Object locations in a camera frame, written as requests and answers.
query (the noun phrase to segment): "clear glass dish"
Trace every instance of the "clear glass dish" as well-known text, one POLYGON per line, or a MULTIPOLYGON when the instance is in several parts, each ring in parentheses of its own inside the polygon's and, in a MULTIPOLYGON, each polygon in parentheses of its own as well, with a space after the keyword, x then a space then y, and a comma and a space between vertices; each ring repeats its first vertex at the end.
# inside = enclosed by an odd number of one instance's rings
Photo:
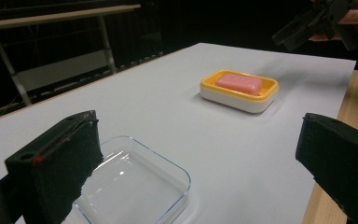
POLYGON ((101 144, 103 162, 74 206, 86 222, 171 223, 187 206, 190 175, 128 136, 101 144))

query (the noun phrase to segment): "white tabletop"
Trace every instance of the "white tabletop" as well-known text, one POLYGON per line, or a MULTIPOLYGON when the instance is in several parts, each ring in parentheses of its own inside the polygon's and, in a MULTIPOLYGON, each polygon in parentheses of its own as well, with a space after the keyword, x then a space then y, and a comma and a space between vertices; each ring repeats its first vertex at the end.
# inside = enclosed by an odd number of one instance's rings
POLYGON ((335 118, 354 65, 210 44, 182 49, 0 118, 0 177, 5 158, 61 119, 95 109, 101 142, 130 135, 190 173, 197 200, 183 220, 298 224, 314 184, 295 159, 302 117, 335 118), (221 69, 278 80, 277 99, 261 114, 204 100, 200 81, 221 69))

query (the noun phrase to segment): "pink soap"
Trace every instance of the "pink soap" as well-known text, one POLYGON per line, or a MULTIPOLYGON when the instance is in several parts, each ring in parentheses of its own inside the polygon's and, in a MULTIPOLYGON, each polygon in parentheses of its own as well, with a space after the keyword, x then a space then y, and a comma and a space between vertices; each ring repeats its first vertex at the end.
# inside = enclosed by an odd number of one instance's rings
POLYGON ((261 90, 261 78, 226 73, 215 83, 216 86, 233 91, 257 95, 261 90))

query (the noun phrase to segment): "soap dish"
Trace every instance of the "soap dish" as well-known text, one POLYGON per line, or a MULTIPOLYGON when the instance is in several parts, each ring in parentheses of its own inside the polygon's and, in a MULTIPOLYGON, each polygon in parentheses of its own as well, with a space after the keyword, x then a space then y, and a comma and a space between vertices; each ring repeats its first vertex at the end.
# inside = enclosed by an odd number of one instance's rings
POLYGON ((171 223, 186 208, 186 170, 128 136, 101 151, 103 162, 74 202, 86 223, 171 223))
POLYGON ((231 70, 217 71, 204 78, 200 83, 200 95, 203 98, 250 113, 260 113, 266 110, 274 101, 278 89, 278 81, 272 78, 249 75, 231 70), (261 78, 262 84, 260 92, 257 95, 251 95, 216 86, 216 81, 227 73, 261 78))

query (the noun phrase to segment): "yellow soap dish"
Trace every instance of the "yellow soap dish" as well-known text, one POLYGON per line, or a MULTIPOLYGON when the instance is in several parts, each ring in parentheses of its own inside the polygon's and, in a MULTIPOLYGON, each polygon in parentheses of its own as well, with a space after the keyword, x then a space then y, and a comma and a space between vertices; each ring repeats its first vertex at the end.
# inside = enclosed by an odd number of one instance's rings
POLYGON ((250 113, 259 113, 266 110, 274 101, 278 89, 278 81, 272 78, 249 75, 230 70, 217 71, 204 78, 200 83, 200 95, 203 98, 250 113), (261 78, 262 85, 260 92, 257 95, 251 95, 216 86, 216 81, 227 73, 261 78))

